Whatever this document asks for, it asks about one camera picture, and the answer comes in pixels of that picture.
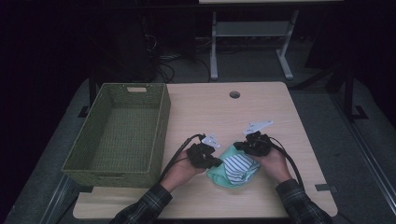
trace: green wicker basket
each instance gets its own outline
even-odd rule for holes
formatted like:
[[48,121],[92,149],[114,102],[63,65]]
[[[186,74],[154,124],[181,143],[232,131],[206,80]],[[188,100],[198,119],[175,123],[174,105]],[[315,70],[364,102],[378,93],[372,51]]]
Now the green wicker basket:
[[149,188],[161,175],[165,84],[105,83],[62,169],[82,186]]

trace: table top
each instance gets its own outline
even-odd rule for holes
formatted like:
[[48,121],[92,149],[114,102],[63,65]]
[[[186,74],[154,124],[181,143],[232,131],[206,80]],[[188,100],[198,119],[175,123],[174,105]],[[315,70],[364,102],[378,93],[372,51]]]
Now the table top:
[[[337,214],[331,193],[316,190],[315,185],[326,184],[326,181],[284,83],[196,83],[168,84],[167,87],[172,105],[163,167],[184,141],[197,133],[213,133],[218,138],[221,147],[213,154],[218,157],[233,142],[245,140],[242,131],[251,121],[272,120],[274,124],[262,133],[277,139],[294,159],[311,200],[330,216]],[[231,91],[238,91],[240,97],[231,98]],[[239,189],[217,186],[201,174],[172,193],[174,199],[160,218],[287,217],[275,187],[276,183],[263,169]],[[113,218],[121,209],[137,202],[146,191],[96,187],[91,193],[81,192],[74,216]]]

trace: green cloth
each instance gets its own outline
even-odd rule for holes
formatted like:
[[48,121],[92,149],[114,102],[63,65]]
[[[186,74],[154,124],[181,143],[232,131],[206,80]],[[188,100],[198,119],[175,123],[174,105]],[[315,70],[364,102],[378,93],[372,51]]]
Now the green cloth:
[[[233,144],[228,147],[227,150],[224,151],[223,154],[219,156],[221,160],[224,160],[228,157],[232,157],[237,154],[245,154],[243,150],[237,150]],[[253,170],[248,170],[247,175],[250,176],[250,178],[247,180],[247,182],[251,179],[251,177],[254,176],[254,174],[257,172],[257,168]],[[241,185],[235,185],[232,184],[231,181],[228,179],[226,171],[225,171],[225,164],[222,163],[219,167],[212,167],[206,172],[207,177],[213,181],[213,183],[222,186],[224,188],[229,188],[229,189],[235,189],[242,187],[246,185],[247,182]]]

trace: basket handle hole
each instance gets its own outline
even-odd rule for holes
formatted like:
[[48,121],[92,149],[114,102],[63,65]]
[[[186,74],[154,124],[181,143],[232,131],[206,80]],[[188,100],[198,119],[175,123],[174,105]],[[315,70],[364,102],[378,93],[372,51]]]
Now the basket handle hole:
[[145,87],[127,87],[128,92],[147,92],[148,89]]

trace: wrist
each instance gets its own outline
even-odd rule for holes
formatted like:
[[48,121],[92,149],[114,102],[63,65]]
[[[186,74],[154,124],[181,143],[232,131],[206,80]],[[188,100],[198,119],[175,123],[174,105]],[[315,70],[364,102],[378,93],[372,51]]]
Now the wrist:
[[160,183],[169,193],[174,191],[174,189],[177,188],[177,184],[174,181],[169,180],[168,178],[165,178],[163,181]]
[[276,183],[281,184],[287,180],[293,179],[290,174],[284,174],[276,177]]

